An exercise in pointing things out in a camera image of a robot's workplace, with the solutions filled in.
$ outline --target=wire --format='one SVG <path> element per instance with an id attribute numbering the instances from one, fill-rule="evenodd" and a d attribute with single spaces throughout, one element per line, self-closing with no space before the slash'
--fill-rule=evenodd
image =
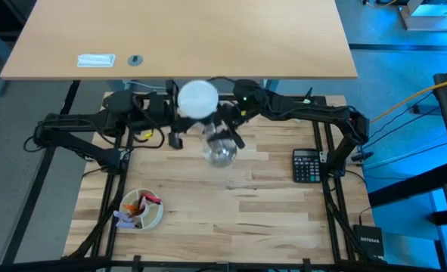
<path id="1" fill-rule="evenodd" d="M 446 145 L 446 144 L 447 144 L 447 142 L 446 142 L 446 143 L 443 143 L 443 144 L 438 144 L 438 145 L 436 145 L 436 146 L 434 146 L 434 147 L 430 147 L 430 148 L 427 148 L 427 149 L 425 149 L 425 150 L 422 150 L 422 151 L 418 151 L 418 152 L 409 154 L 409 155 L 404 156 L 404 157 L 402 157 L 402 158 L 394 159 L 394 160 L 392 160 L 391 162 L 387 162 L 387 163 L 384 163 L 384 164 L 382 164 L 382 165 L 377 165 L 377 166 L 371 167 L 371 168 L 369 168 L 368 170 L 372 170 L 372 169 L 379 168 L 379 167 L 381 167 L 381 166 L 389 165 L 389 164 L 391 164 L 391 163 L 398 162 L 398 161 L 400 161 L 400 160 L 402 160 L 402 159 L 407 159 L 407 158 L 409 158 L 409 157 L 411 157 L 411 156 L 416 156 L 416 155 L 418 155 L 418 154 L 425 153 L 425 152 L 430 151 L 430 150 L 434 150 L 434 149 L 436 149 L 436 148 L 438 148 L 438 147 L 442 147 L 442 146 L 444 146 L 444 145 Z"/>
<path id="2" fill-rule="evenodd" d="M 135 148 L 157 149 L 157 148 L 162 147 L 163 144 L 164 144 L 164 141 L 165 141 L 165 137 L 164 137 L 163 130 L 161 130 L 161 127 L 157 124 L 156 121 L 154 121 L 151 117 L 149 117 L 148 114 L 146 114 L 146 112 L 145 112 L 144 109 L 141 107 L 141 105 L 139 105 L 139 103 L 138 103 L 138 101 L 137 101 L 135 95 L 132 96 L 132 102 L 133 102 L 134 106 L 135 106 L 136 108 L 138 108 L 138 110 L 144 115 L 144 117 L 145 117 L 147 120 L 149 120 L 149 122 L 153 123 L 153 125 L 156 127 L 156 130 L 158 130 L 158 132 L 161 134 L 161 142 L 160 142 L 160 144 L 158 144 L 158 145 L 156 145 L 156 146 L 136 146 L 136 147 L 133 147 L 133 149 L 135 149 Z"/>
<path id="3" fill-rule="evenodd" d="M 23 142 L 23 150 L 25 150 L 25 151 L 28 152 L 28 153 L 36 153 L 36 152 L 39 152 L 40 150 L 44 149 L 44 147 L 39 147 L 39 148 L 34 149 L 34 150 L 29 150 L 29 149 L 27 149 L 27 148 L 26 148 L 26 145 L 27 145 L 28 142 L 29 142 L 30 140 L 32 140 L 32 139 L 33 139 L 33 136 L 30 136 L 30 137 L 28 137 L 28 138 Z"/>
<path id="4" fill-rule="evenodd" d="M 85 173 L 82 175 L 82 178 L 85 178 L 85 176 L 90 175 L 90 174 L 92 174 L 92 173 L 95 173 L 95 172 L 97 172 L 97 171 L 101 171 L 101 170 L 102 170 L 102 168 L 97 168 L 97 169 L 95 169 L 95 170 L 91 170 L 91 171 L 85 172 Z"/>
<path id="5" fill-rule="evenodd" d="M 229 82 L 231 82 L 231 83 L 233 83 L 233 84 L 237 83 L 236 80 L 234 80 L 234 79 L 230 79 L 230 78 L 228 78 L 228 77 L 226 77 L 226 76 L 214 76 L 214 77 L 212 77 L 212 78 L 210 78 L 210 79 L 207 79 L 207 81 L 208 81 L 208 82 L 211 82 L 211 81 L 215 81 L 215 80 L 218 80 L 218 79 L 223 79 L 223 80 L 229 81 Z"/>
<path id="6" fill-rule="evenodd" d="M 334 188 L 330 189 L 329 191 L 332 192 L 334 190 L 336 190 L 336 184 L 335 183 L 334 183 Z"/>
<path id="7" fill-rule="evenodd" d="M 410 96 L 410 97 L 404 99 L 402 102 L 400 102 L 400 103 L 398 103 L 397 105 L 391 107 L 391 108 L 390 108 L 389 110 L 387 110 L 386 112 L 381 113 L 378 117 L 376 117 L 373 121 L 371 121 L 371 123 L 374 123 L 374 122 L 376 122 L 377 120 L 383 118 L 384 116 L 387 116 L 387 115 L 390 114 L 392 111 L 396 110 L 396 109 L 397 109 L 398 107 L 400 107 L 400 106 L 403 106 L 406 102 L 410 101 L 411 99 L 414 99 L 414 98 L 416 98 L 416 97 L 418 97 L 418 96 L 420 96 L 420 95 L 422 95 L 422 94 L 424 94 L 424 93 L 426 93 L 426 92 L 428 92 L 428 91 L 432 91 L 432 90 L 434 90 L 434 89 L 438 89 L 438 88 L 446 87 L 446 86 L 447 86 L 447 82 L 443 82 L 443 83 L 440 83 L 440 84 L 433 85 L 433 86 L 431 86 L 431 87 L 425 88 L 425 89 L 423 89 L 423 90 L 421 90 L 421 91 L 419 91 L 419 92 L 413 94 L 412 96 Z"/>
<path id="8" fill-rule="evenodd" d="M 377 5 L 373 6 L 373 5 L 369 4 L 369 1 L 367 1 L 367 2 L 366 2 L 366 5 L 367 5 L 368 7 L 374 8 L 374 9 L 380 9 L 380 8 L 385 8 L 385 7 L 389 6 L 389 5 L 392 5 L 392 4 L 396 3 L 397 1 L 398 1 L 398 0 L 392 0 L 390 3 L 385 4 L 385 5 L 381 5 L 381 6 L 379 6 L 379 7 L 378 7 Z"/>
<path id="9" fill-rule="evenodd" d="M 209 267 L 205 267 L 205 268 L 198 269 L 198 270 L 196 270 L 195 272 L 204 272 L 204 271 L 206 271 L 206 270 L 213 269 L 214 267 L 215 267 L 215 265 L 212 265 L 212 266 L 209 266 Z"/>
<path id="10" fill-rule="evenodd" d="M 391 119 L 388 123 L 384 124 L 378 131 L 376 131 L 375 133 L 372 134 L 372 136 L 369 137 L 369 139 L 373 138 L 376 134 L 378 134 L 379 132 L 383 131 L 384 128 L 391 124 L 392 122 L 394 122 L 396 119 L 398 119 L 398 117 L 402 116 L 403 114 L 407 113 L 410 109 L 412 109 L 414 106 L 418 105 L 418 103 L 420 103 L 421 101 L 427 99 L 431 94 L 433 94 L 433 92 L 430 92 L 429 94 L 427 94 L 427 96 L 421 98 L 419 101 L 417 101 L 417 103 L 411 105 L 410 107 L 408 107 L 406 110 L 404 110 L 402 113 L 400 113 L 399 115 L 395 116 L 393 119 Z"/>
<path id="11" fill-rule="evenodd" d="M 406 155 L 408 155 L 408 154 L 411 154 L 411 153 L 413 153 L 413 152 L 415 152 L 415 151 L 418 151 L 418 150 L 421 149 L 422 147 L 425 147 L 425 146 L 431 144 L 432 142 L 434 142 L 434 141 L 436 141 L 436 140 L 438 140 L 438 139 L 440 139 L 441 137 L 446 136 L 446 135 L 447 135 L 446 133 L 445 133 L 445 134 L 442 134 L 442 135 L 440 135 L 439 137 L 434 138 L 434 139 L 432 139 L 432 140 L 426 142 L 425 144 L 422 144 L 421 146 L 419 146 L 419 147 L 413 149 L 412 151 L 410 151 L 410 152 L 408 152 L 408 153 L 406 153 L 406 154 L 402 154 L 402 155 L 400 155 L 400 156 L 395 156 L 395 157 L 393 157 L 393 158 L 385 159 L 385 160 L 380 161 L 380 162 L 374 162 L 374 163 L 371 163 L 370 165 L 367 165 L 367 167 L 372 167 L 372 166 L 374 166 L 374 165 L 379 165 L 379 164 L 381 164 L 381 163 L 383 163 L 383 162 L 389 162 L 390 160 L 398 159 L 398 158 L 401 158 L 401 157 L 406 156 Z"/>
<path id="12" fill-rule="evenodd" d="M 111 144 L 111 145 L 115 145 L 114 142 L 112 142 L 111 140 L 107 139 L 107 138 L 104 136 L 104 134 L 102 133 L 102 131 L 100 131 L 100 130 L 97 128 L 97 126 L 96 126 L 92 121 L 90 121 L 90 120 L 88 120 L 88 119 L 65 119 L 64 121 L 80 121 L 80 122 L 88 123 L 89 125 L 91 125 L 91 126 L 95 129 L 95 131 L 99 134 L 99 136 L 101 136 L 101 138 L 102 138 L 104 141 L 108 142 L 108 143 Z M 28 138 L 23 142 L 23 150 L 25 150 L 25 151 L 28 152 L 28 153 L 35 153 L 35 152 L 39 152 L 40 150 L 45 149 L 45 147 L 39 147 L 38 149 L 35 149 L 35 150 L 28 150 L 28 149 L 26 148 L 26 145 L 28 144 L 28 142 L 29 142 L 30 140 L 32 140 L 32 139 L 36 136 L 36 131 L 37 131 L 42 125 L 46 125 L 46 124 L 53 123 L 53 122 L 56 123 L 56 122 L 59 122 L 59 121 L 58 121 L 58 120 L 48 120 L 48 121 L 40 122 L 40 123 L 35 127 L 35 129 L 33 129 L 33 136 L 28 137 Z"/>
<path id="13" fill-rule="evenodd" d="M 382 179 L 382 180 L 400 180 L 400 181 L 405 180 L 405 179 L 407 179 L 407 178 L 413 178 L 413 177 L 403 177 L 403 178 L 382 178 L 382 177 L 373 177 L 373 176 L 370 176 L 370 175 L 367 175 L 366 177 L 367 177 L 367 178 L 374 178 L 374 179 Z"/>
<path id="14" fill-rule="evenodd" d="M 422 118 L 422 117 L 425 117 L 426 115 L 432 113 L 433 111 L 435 111 L 435 110 L 438 109 L 438 108 L 439 108 L 439 107 L 435 107 L 435 108 L 433 108 L 432 110 L 429 110 L 429 111 L 427 111 L 426 113 L 424 113 L 424 114 L 422 114 L 422 115 L 420 115 L 420 116 L 418 116 L 418 117 L 415 117 L 415 118 L 409 120 L 408 122 L 404 123 L 403 125 L 400 125 L 399 127 L 394 128 L 393 130 L 391 130 L 391 131 L 389 131 L 388 133 L 386 133 L 385 135 L 379 137 L 377 140 L 375 140 L 374 142 L 370 143 L 370 144 L 367 145 L 366 147 L 363 147 L 363 150 L 366 149 L 366 148 L 368 148 L 368 147 L 370 147 L 370 146 L 372 146 L 373 144 L 376 144 L 376 143 L 377 143 L 378 141 L 380 141 L 381 139 L 383 139 L 383 138 L 385 138 L 386 136 L 388 136 L 389 134 L 392 134 L 393 132 L 399 130 L 400 128 L 404 127 L 405 125 L 408 125 L 408 124 L 412 123 L 413 121 L 416 121 L 416 120 L 418 120 L 418 119 L 420 119 L 420 118 Z"/>
<path id="15" fill-rule="evenodd" d="M 366 212 L 367 210 L 369 210 L 369 209 L 371 209 L 371 207 L 369 207 L 369 208 L 366 208 L 366 209 L 364 209 L 364 210 L 362 210 L 360 213 L 359 213 L 359 224 L 362 226 L 362 219 L 361 219 L 361 215 L 362 215 L 362 213 L 363 212 Z"/>
<path id="16" fill-rule="evenodd" d="M 140 86 L 143 86 L 143 87 L 146 87 L 146 88 L 156 89 L 156 90 L 166 90 L 166 87 L 152 86 L 152 85 L 148 85 L 148 84 L 144 84 L 144 83 L 140 83 L 140 82 L 127 81 L 126 82 L 126 86 L 128 84 L 136 84 L 136 85 L 140 85 Z"/>
<path id="17" fill-rule="evenodd" d="M 360 174 L 358 174 L 358 173 L 356 173 L 356 172 L 353 172 L 353 171 L 350 171 L 350 170 L 346 170 L 346 172 L 351 173 L 351 174 L 354 174 L 354 175 L 358 176 L 359 178 L 361 178 L 361 179 L 362 179 L 362 182 L 365 183 L 366 188 L 368 188 L 368 183 L 366 183 L 365 178 L 363 178 Z"/>

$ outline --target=yellow cable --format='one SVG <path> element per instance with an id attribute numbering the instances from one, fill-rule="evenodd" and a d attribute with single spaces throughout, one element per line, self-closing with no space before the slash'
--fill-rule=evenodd
<path id="1" fill-rule="evenodd" d="M 368 2 L 366 2 L 366 5 L 368 6 L 368 7 L 372 7 L 372 8 L 374 8 L 374 9 L 379 9 L 379 8 L 385 8 L 385 7 L 387 7 L 387 6 L 389 6 L 389 5 L 392 5 L 392 4 L 394 4 L 394 3 L 396 3 L 398 0 L 392 0 L 390 3 L 388 3 L 388 4 L 385 4 L 385 5 L 382 5 L 382 6 L 372 6 L 371 4 L 369 4 L 369 1 Z"/>
<path id="2" fill-rule="evenodd" d="M 403 106 L 406 102 L 410 101 L 411 99 L 413 99 L 413 98 L 415 98 L 415 97 L 418 97 L 418 96 L 420 96 L 420 95 L 426 93 L 427 91 L 432 91 L 432 90 L 434 90 L 434 89 L 441 88 L 441 87 L 445 87 L 445 86 L 447 86 L 447 82 L 443 82 L 443 83 L 440 83 L 440 84 L 437 84 L 437 85 L 428 87 L 428 88 L 426 88 L 426 89 L 424 89 L 424 90 L 421 90 L 421 91 L 419 91 L 418 93 L 413 94 L 412 96 L 410 96 L 410 97 L 404 99 L 402 102 L 400 102 L 400 103 L 398 103 L 397 105 L 393 106 L 391 109 L 387 110 L 385 113 L 382 113 L 381 115 L 379 115 L 378 117 L 376 117 L 373 121 L 371 121 L 371 123 L 374 123 L 374 122 L 376 122 L 377 120 L 383 118 L 384 116 L 387 116 L 387 115 L 390 114 L 392 111 L 396 110 L 396 109 L 397 109 L 398 107 L 400 107 L 400 106 Z"/>

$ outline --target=white ball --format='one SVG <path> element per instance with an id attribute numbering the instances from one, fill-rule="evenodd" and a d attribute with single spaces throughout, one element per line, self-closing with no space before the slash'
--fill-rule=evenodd
<path id="1" fill-rule="evenodd" d="M 218 91 L 213 84 L 204 80 L 190 81 L 179 91 L 178 105 L 189 118 L 205 118 L 216 110 Z"/>

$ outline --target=calculator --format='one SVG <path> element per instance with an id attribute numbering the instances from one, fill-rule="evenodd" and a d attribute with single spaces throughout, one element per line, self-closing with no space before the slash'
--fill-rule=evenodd
<path id="1" fill-rule="evenodd" d="M 295 149 L 292 152 L 293 181 L 297 183 L 321 182 L 319 152 L 315 149 Z"/>

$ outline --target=floor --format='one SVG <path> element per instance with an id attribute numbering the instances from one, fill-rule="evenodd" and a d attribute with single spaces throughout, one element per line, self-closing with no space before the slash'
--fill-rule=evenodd
<path id="1" fill-rule="evenodd" d="M 396 7 L 374 10 L 360 5 L 359 0 L 336 0 L 336 3 L 349 43 L 447 45 L 447 33 L 406 32 Z M 432 85 L 433 74 L 447 72 L 447 54 L 353 51 L 352 55 L 359 73 L 357 80 L 282 80 L 277 92 L 302 94 L 312 86 L 314 94 L 346 95 L 348 104 L 372 119 L 416 91 Z M 6 95 L 0 98 L 0 252 L 13 229 L 41 156 L 41 153 L 23 152 L 21 144 L 33 132 L 37 121 L 47 113 L 59 111 L 69 85 L 66 81 L 9 82 Z M 103 93 L 109 90 L 105 82 L 82 82 L 71 113 L 97 111 Z M 431 97 L 427 103 L 436 104 Z M 384 132 L 413 117 L 405 114 Z M 389 119 L 373 124 L 371 133 Z M 80 136 L 87 140 L 91 137 L 90 134 Z M 368 150 L 374 155 L 366 162 L 366 167 L 418 148 L 424 149 L 424 144 L 432 147 L 445 142 L 447 137 L 441 118 L 427 116 L 370 147 Z M 368 189 L 377 190 L 444 162 L 447 162 L 447 146 L 365 171 Z M 85 162 L 71 152 L 57 151 L 17 261 L 61 256 L 84 166 Z M 388 262 L 438 267 L 432 240 L 439 239 L 447 230 L 437 230 L 424 219 L 436 209 L 437 197 L 424 194 L 372 211 L 376 224 L 383 228 Z M 415 249 L 428 253 L 418 254 Z"/>

